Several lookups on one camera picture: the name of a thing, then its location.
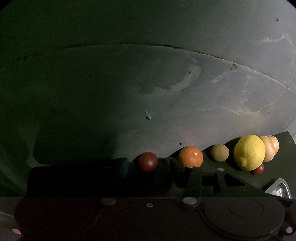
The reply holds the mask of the dark red cherry tomato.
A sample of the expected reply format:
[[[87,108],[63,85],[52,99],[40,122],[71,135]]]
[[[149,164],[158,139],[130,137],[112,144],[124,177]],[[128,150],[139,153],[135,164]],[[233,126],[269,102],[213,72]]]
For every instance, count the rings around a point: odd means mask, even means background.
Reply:
[[[152,152],[145,152],[140,155],[138,164],[142,171],[152,172],[157,168],[159,163],[158,157]]]

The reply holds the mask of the small orange tangerine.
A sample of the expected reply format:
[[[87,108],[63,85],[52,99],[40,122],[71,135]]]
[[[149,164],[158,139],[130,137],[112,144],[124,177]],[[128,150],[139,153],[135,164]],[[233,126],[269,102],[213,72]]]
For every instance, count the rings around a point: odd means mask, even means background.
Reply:
[[[203,153],[194,146],[186,146],[181,149],[178,159],[184,167],[201,167],[203,164]]]

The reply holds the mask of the brown kiwi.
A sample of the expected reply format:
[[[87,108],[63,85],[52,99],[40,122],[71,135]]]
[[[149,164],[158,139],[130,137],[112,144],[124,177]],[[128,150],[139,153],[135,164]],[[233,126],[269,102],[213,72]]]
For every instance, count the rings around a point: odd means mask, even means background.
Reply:
[[[224,162],[229,157],[229,149],[224,144],[217,144],[213,146],[210,154],[215,161]]]

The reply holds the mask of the yellow lemon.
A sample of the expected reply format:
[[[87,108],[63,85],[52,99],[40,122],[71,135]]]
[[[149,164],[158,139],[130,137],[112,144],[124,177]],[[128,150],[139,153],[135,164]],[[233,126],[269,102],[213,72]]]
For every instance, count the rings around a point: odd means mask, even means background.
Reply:
[[[240,169],[253,171],[264,161],[265,145],[256,135],[243,136],[234,147],[233,157]]]

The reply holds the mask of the smooth tan passion fruit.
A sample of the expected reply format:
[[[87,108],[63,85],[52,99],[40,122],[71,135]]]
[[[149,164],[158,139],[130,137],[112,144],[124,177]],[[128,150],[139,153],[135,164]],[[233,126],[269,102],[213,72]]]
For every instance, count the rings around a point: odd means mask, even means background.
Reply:
[[[279,147],[280,147],[280,144],[279,144],[279,141],[278,139],[275,137],[275,136],[272,136],[272,135],[269,135],[267,136],[273,146],[273,149],[274,149],[274,153],[275,155],[278,153],[278,150],[279,150]]]

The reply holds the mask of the silver metal tray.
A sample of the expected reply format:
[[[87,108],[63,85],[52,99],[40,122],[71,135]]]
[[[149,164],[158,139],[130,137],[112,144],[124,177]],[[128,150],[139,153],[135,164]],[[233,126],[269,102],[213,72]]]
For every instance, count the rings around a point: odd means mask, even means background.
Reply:
[[[283,178],[278,178],[270,187],[265,190],[265,193],[292,199],[288,183]]]

